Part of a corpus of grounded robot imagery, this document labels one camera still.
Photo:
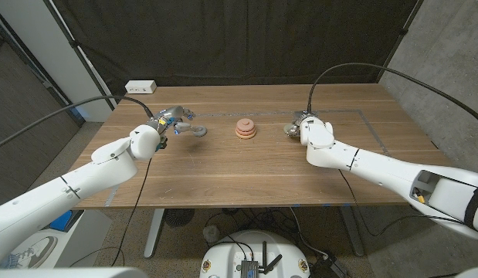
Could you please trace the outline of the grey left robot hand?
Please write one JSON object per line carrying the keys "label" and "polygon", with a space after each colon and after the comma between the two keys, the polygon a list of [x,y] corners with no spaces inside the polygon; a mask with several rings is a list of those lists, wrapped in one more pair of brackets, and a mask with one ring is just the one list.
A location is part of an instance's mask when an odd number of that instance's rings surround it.
{"label": "grey left robot hand", "polygon": [[192,132],[196,137],[203,137],[207,134],[207,129],[204,126],[193,126],[184,122],[184,119],[193,120],[194,116],[195,114],[188,108],[174,106],[156,113],[150,118],[147,125],[153,127],[160,135],[171,127],[175,134]]}

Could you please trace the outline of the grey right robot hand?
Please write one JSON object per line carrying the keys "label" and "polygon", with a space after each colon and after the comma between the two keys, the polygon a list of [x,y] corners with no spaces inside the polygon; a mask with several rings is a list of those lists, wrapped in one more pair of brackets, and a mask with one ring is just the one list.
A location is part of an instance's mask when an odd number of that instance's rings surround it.
{"label": "grey right robot hand", "polygon": [[307,112],[305,111],[295,111],[293,113],[293,119],[290,124],[284,126],[283,131],[289,137],[299,137],[300,136],[300,125],[303,120],[308,117],[319,117],[317,112]]}

